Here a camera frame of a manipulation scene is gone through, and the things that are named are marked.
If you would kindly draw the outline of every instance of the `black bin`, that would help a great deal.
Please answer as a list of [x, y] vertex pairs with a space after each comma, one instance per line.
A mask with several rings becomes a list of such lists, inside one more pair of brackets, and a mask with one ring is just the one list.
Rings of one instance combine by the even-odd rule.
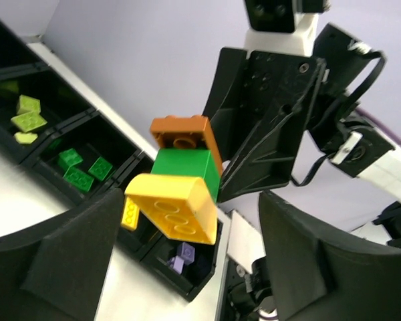
[[[58, 165], [59, 154], [71, 148], [83, 158], [84, 161], [76, 167], [85, 173], [88, 173], [99, 157], [103, 157], [113, 166], [108, 177], [104, 181], [95, 179], [87, 193], [67, 182], [63, 178], [64, 169]], [[140, 150], [134, 143], [100, 112], [95, 111], [55, 131], [22, 164], [31, 167], [78, 205], [97, 195], [107, 181], [112, 180], [113, 173], [127, 167], [128, 159], [139, 153]]]
[[[19, 144], [13, 135], [19, 129], [12, 124], [20, 95], [40, 100], [41, 116], [47, 124], [37, 131], [33, 144]], [[22, 162], [57, 127], [63, 127], [92, 113], [94, 107], [51, 69], [22, 70], [0, 76], [0, 144], [18, 162]]]
[[0, 70], [10, 71], [21, 65], [42, 63], [8, 27], [0, 21]]
[[[116, 176], [109, 180], [99, 193], [106, 192], [108, 189], [119, 188], [125, 191], [130, 181], [138, 174], [150, 173], [153, 167], [153, 160], [144, 152], [130, 160], [128, 166], [116, 172]], [[138, 226], [135, 231], [128, 231], [123, 227], [119, 228], [118, 243], [120, 247], [136, 261], [140, 261], [152, 249], [153, 245], [163, 236], [163, 234], [151, 223], [141, 212]]]
[[167, 239], [165, 236], [159, 239], [141, 263], [185, 300], [191, 302], [215, 273], [222, 228], [223, 224], [218, 221], [217, 242], [214, 245], [187, 242], [195, 248], [195, 259], [192, 264], [184, 267], [181, 275], [169, 267], [168, 261], [176, 255], [177, 247], [182, 242]]

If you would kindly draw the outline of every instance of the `white table surface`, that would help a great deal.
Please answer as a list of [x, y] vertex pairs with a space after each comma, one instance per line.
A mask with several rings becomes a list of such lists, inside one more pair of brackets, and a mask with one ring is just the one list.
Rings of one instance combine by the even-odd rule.
[[[119, 117], [43, 44], [29, 45], [82, 96], [108, 117], [146, 154], [154, 158], [156, 149]], [[39, 223], [68, 209], [41, 181], [14, 165], [0, 147], [0, 236]], [[97, 321], [212, 321], [221, 301], [221, 284], [229, 240], [230, 219], [219, 211], [223, 222], [215, 275], [191, 303], [160, 283], [137, 262], [114, 248]]]

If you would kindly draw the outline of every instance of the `brown lego brick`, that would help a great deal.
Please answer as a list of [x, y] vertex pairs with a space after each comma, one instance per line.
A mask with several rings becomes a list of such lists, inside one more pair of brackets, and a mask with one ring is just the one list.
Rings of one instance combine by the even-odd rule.
[[208, 117], [167, 116], [155, 118], [150, 132], [160, 148], [209, 149], [213, 154], [219, 174], [222, 175], [223, 162]]

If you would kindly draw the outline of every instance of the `lego duplo brick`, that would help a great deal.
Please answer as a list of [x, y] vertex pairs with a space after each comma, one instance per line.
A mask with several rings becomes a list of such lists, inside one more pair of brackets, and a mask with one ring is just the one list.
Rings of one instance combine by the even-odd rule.
[[46, 119], [36, 112], [26, 112], [25, 114], [12, 117], [11, 121], [22, 132], [32, 132], [47, 124]]
[[181, 257], [175, 256], [168, 261], [168, 265], [176, 273], [181, 274], [182, 269], [184, 269], [184, 260]]
[[185, 265], [190, 265], [194, 262], [194, 247], [186, 242], [182, 242], [178, 246], [176, 254], [184, 260]]
[[16, 132], [14, 135], [18, 144], [29, 145], [33, 144], [39, 136], [33, 132]]
[[98, 159], [89, 169], [88, 173], [102, 182], [107, 178], [112, 168], [113, 165], [111, 165], [106, 159], [98, 157]]
[[220, 175], [210, 150], [161, 148], [154, 161], [152, 174], [201, 177], [213, 200], [217, 200]]
[[209, 149], [219, 175], [222, 175], [223, 161], [208, 117], [155, 118], [150, 126], [150, 132], [160, 148]]
[[215, 244], [217, 208], [202, 178], [139, 174], [125, 194], [167, 238]]
[[94, 183], [93, 177], [75, 167], [70, 167], [63, 178], [84, 193], [89, 192]]
[[40, 114], [41, 112], [40, 100], [20, 95], [18, 100], [18, 105], [16, 107], [16, 113], [18, 115], [22, 115], [27, 112], [35, 112], [36, 114]]
[[58, 165], [65, 171], [70, 167], [76, 166], [83, 162], [83, 158], [74, 149], [67, 149], [61, 152], [58, 156]]
[[128, 231], [135, 231], [138, 226], [138, 218], [140, 216], [140, 208], [131, 200], [126, 197], [123, 208], [123, 216], [121, 226]]

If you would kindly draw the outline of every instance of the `lime green lego brick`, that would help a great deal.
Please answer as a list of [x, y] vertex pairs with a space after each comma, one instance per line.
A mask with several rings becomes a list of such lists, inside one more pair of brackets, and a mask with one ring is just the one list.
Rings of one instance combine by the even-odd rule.
[[70, 167], [63, 178], [84, 193], [89, 192], [94, 183], [93, 177], [75, 167]]
[[13, 136], [15, 137], [15, 140], [18, 142], [18, 144], [24, 145], [33, 144], [34, 140], [39, 137], [33, 132], [16, 132]]
[[47, 124], [47, 121], [36, 112], [27, 112], [25, 114], [11, 118], [12, 123], [22, 132], [32, 132]]
[[211, 197], [217, 201], [220, 174], [210, 150], [162, 148], [157, 154], [151, 173], [202, 177]]
[[61, 152], [58, 156], [58, 165], [65, 171], [83, 162], [83, 158], [74, 148]]
[[18, 115], [22, 115], [26, 112], [35, 112], [36, 114], [40, 114], [40, 100], [20, 95], [18, 105], [16, 107], [16, 113]]
[[106, 179], [112, 168], [113, 165], [111, 165], [108, 161], [102, 157], [98, 157], [92, 167], [88, 170], [88, 173], [102, 182]]
[[0, 90], [6, 92], [12, 92], [14, 94], [19, 93], [19, 82], [17, 80], [9, 80], [7, 82], [0, 82]]

